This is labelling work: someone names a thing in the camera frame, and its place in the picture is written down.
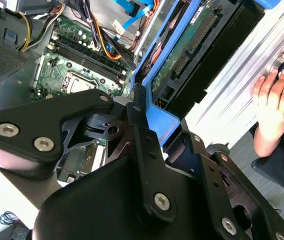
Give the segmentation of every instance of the person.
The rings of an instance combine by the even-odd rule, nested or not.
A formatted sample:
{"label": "person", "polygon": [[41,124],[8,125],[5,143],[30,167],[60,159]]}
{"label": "person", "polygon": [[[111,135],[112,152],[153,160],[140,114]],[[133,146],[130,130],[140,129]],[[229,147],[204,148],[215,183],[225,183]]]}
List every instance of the person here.
{"label": "person", "polygon": [[258,122],[254,150],[259,158],[251,166],[284,188],[284,69],[280,73],[273,69],[268,76],[261,76],[254,86],[252,101]]}

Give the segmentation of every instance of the circuit board chip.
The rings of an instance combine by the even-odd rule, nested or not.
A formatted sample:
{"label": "circuit board chip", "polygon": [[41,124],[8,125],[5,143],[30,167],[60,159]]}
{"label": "circuit board chip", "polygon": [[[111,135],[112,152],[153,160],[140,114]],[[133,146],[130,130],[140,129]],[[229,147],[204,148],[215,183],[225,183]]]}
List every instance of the circuit board chip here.
{"label": "circuit board chip", "polygon": [[98,87],[99,85],[95,79],[89,79],[74,71],[67,71],[61,86],[61,91],[70,94]]}

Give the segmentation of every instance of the orange wire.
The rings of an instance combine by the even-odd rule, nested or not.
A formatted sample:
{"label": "orange wire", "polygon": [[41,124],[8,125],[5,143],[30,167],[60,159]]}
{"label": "orange wire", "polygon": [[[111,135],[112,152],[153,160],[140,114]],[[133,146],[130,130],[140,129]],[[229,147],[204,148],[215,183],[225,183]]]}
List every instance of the orange wire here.
{"label": "orange wire", "polygon": [[[147,19],[145,20],[144,25],[147,25],[147,24],[149,23],[152,14],[155,12],[155,10],[156,10],[156,9],[158,8],[158,6],[159,6],[159,0],[153,0],[153,1],[154,1],[154,7],[153,7],[153,9],[152,9],[150,15],[149,15],[149,16],[147,17]],[[108,52],[108,50],[107,50],[107,48],[106,48],[106,46],[105,46],[105,44],[104,44],[104,40],[103,40],[103,38],[102,38],[100,26],[98,25],[98,21],[97,21],[97,19],[95,18],[95,16],[93,16],[93,20],[94,20],[94,22],[95,22],[95,25],[97,26],[98,38],[99,38],[99,40],[100,40],[100,42],[101,42],[101,45],[102,45],[102,48],[103,48],[105,54],[106,54],[110,59],[112,59],[112,60],[119,60],[119,59],[122,57],[120,54],[117,54],[117,55],[115,55],[115,56],[112,56],[112,55]],[[129,48],[128,50],[130,51],[130,50],[134,49],[135,45],[136,45],[136,42],[133,42],[133,44],[130,46],[130,48]]]}
{"label": "orange wire", "polygon": [[108,52],[108,50],[107,50],[107,48],[106,48],[106,46],[105,46],[105,44],[104,44],[104,40],[103,40],[103,38],[102,38],[100,26],[98,25],[98,21],[97,21],[97,19],[96,19],[95,16],[93,16],[93,20],[94,20],[94,22],[95,22],[95,24],[96,24],[96,26],[97,26],[98,38],[100,39],[100,42],[101,42],[101,45],[102,45],[102,48],[103,48],[105,54],[106,54],[110,59],[112,59],[112,60],[119,60],[119,59],[121,58],[121,55],[120,55],[120,54],[118,54],[118,55],[116,55],[116,56],[112,56],[112,55]]}
{"label": "orange wire", "polygon": [[63,5],[61,5],[60,7],[58,7],[55,10],[52,10],[51,13],[54,13],[54,14],[58,13],[61,10],[62,7],[63,7]]}

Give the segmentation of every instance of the screw head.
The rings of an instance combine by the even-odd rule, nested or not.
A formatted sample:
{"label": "screw head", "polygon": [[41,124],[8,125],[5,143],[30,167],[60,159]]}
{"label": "screw head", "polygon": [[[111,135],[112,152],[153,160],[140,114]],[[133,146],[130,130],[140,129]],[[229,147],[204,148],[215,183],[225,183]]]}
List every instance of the screw head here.
{"label": "screw head", "polygon": [[139,106],[133,106],[133,108],[135,109],[135,110],[137,110],[138,112],[141,112],[141,108],[139,107]]}
{"label": "screw head", "polygon": [[155,194],[154,202],[163,211],[167,211],[170,209],[170,201],[163,193]]}
{"label": "screw head", "polygon": [[14,137],[18,135],[19,128],[11,123],[0,124],[0,135],[3,137]]}
{"label": "screw head", "polygon": [[231,220],[227,217],[222,218],[222,225],[224,229],[232,236],[235,236],[237,234],[236,226],[234,226],[233,222],[231,222]]}
{"label": "screw head", "polygon": [[194,135],[194,139],[198,142],[201,142],[201,138],[198,135]]}
{"label": "screw head", "polygon": [[284,236],[281,233],[276,232],[275,236],[277,240],[284,240]]}
{"label": "screw head", "polygon": [[221,158],[222,158],[224,161],[226,161],[226,162],[228,161],[228,157],[225,156],[224,154],[221,154],[220,156],[221,156]]}
{"label": "screw head", "polygon": [[54,148],[54,142],[47,137],[38,137],[34,141],[34,147],[41,152],[50,152]]}
{"label": "screw head", "polygon": [[100,96],[100,99],[102,99],[105,102],[109,101],[109,99],[106,96],[103,96],[103,95]]}

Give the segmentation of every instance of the floor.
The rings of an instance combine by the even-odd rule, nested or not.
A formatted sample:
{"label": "floor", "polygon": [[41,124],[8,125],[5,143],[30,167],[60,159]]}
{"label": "floor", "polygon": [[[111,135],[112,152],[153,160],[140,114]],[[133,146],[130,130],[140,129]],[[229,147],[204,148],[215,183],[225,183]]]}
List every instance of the floor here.
{"label": "floor", "polygon": [[274,208],[281,209],[280,216],[284,219],[284,189],[256,173],[250,166],[258,156],[254,151],[253,138],[249,132],[231,148],[230,157],[269,203]]}

